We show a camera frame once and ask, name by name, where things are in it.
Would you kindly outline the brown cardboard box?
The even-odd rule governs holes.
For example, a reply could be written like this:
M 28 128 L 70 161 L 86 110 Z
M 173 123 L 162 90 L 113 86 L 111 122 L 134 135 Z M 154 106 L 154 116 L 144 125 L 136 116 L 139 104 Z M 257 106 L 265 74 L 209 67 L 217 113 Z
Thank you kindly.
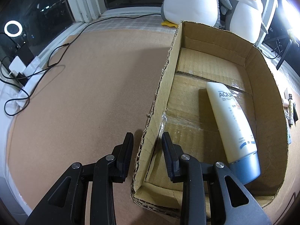
M 248 41 L 204 24 L 179 25 L 163 68 L 135 164 L 134 203 L 168 216 L 180 213 L 183 186 L 167 176 L 161 135 L 199 161 L 225 161 L 206 91 L 225 84 L 243 109 L 258 148 L 261 175 L 247 189 L 271 220 L 283 211 L 277 199 L 288 162 L 287 126 L 273 73 Z

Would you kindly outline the white sunscreen tube blue cap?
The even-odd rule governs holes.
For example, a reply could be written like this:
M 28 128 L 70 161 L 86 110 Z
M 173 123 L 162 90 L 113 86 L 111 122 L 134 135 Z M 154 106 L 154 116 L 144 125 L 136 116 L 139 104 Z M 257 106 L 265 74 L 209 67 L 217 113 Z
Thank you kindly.
M 222 83 L 208 82 L 213 109 L 229 168 L 242 184 L 260 176 L 257 145 L 249 122 L 234 95 Z

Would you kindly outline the white power strip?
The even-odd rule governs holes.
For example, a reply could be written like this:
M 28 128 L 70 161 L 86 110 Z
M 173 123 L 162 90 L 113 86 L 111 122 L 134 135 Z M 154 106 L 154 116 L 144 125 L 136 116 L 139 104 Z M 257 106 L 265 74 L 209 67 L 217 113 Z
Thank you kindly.
M 29 95 L 33 92 L 34 87 L 41 79 L 43 73 L 38 73 L 42 70 L 40 67 L 41 60 L 39 57 L 35 57 L 29 64 L 26 66 L 19 56 L 16 56 L 10 66 L 9 70 L 14 76 L 24 77 L 26 83 L 23 84 L 23 90 L 25 90 Z

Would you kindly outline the large grey white penguin plush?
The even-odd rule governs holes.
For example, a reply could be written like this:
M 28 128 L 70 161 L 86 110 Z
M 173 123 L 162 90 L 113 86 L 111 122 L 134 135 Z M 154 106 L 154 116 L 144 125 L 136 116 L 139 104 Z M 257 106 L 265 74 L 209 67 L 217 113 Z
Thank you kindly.
M 163 0 L 161 25 L 177 28 L 181 21 L 191 21 L 218 28 L 220 15 L 230 10 L 230 0 Z

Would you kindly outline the small grey white penguin plush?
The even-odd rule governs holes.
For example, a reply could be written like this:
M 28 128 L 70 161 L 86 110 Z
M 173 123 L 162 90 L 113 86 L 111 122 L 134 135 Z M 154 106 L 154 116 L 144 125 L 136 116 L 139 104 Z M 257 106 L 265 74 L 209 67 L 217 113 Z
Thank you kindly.
M 261 0 L 230 0 L 232 9 L 225 18 L 225 29 L 254 44 L 262 27 Z

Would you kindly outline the black tripod stand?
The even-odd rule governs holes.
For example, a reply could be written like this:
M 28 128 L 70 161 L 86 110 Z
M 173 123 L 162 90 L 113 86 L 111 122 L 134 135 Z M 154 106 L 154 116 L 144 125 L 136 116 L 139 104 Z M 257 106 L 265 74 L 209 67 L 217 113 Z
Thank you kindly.
M 277 36 L 266 39 L 263 44 L 272 48 L 275 59 L 279 59 L 276 64 L 278 70 L 283 62 L 287 62 L 299 74 L 299 39 L 294 36 Z

